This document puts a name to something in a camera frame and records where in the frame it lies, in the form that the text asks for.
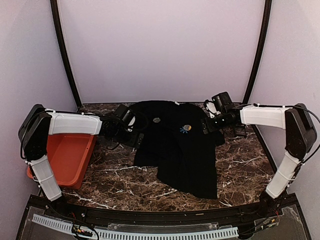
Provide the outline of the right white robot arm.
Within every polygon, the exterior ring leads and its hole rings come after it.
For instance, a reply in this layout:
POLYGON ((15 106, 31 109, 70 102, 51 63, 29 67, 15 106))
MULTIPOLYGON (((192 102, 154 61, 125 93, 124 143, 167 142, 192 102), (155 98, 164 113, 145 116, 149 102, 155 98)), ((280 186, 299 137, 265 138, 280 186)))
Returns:
POLYGON ((205 134, 227 126, 259 125, 285 131, 285 153, 274 177, 265 189, 272 199, 278 198, 292 183, 300 168, 313 156, 310 153, 317 140, 312 118, 316 115, 303 103, 296 105, 237 104, 227 92, 221 92, 206 100, 204 108, 209 116, 204 118, 205 134))

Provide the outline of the black t-shirt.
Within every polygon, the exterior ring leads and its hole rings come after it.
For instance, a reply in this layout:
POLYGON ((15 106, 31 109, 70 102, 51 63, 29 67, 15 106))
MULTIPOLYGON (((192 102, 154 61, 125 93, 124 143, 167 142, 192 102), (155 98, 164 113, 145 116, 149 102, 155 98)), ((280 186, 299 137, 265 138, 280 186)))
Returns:
POLYGON ((140 120, 144 138, 133 164, 156 167, 164 184, 201 199, 217 199, 216 147, 225 143, 220 131, 204 134, 201 119, 207 114, 193 103, 150 100, 130 105, 140 120), (190 131, 183 126, 190 125, 190 131))

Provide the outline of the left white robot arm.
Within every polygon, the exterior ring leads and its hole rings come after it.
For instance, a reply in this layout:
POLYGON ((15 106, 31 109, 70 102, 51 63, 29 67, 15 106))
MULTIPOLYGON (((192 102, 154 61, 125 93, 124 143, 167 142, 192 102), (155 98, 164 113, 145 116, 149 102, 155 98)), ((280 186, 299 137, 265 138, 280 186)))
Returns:
POLYGON ((56 111, 35 104, 18 130, 20 158, 30 166, 35 182, 49 201, 51 210, 60 218, 67 218, 70 206, 62 199, 58 185, 49 163, 48 136, 58 134, 85 134, 103 136, 117 144, 138 149, 144 134, 136 127, 141 118, 129 107, 121 104, 105 115, 95 113, 76 113, 56 111))

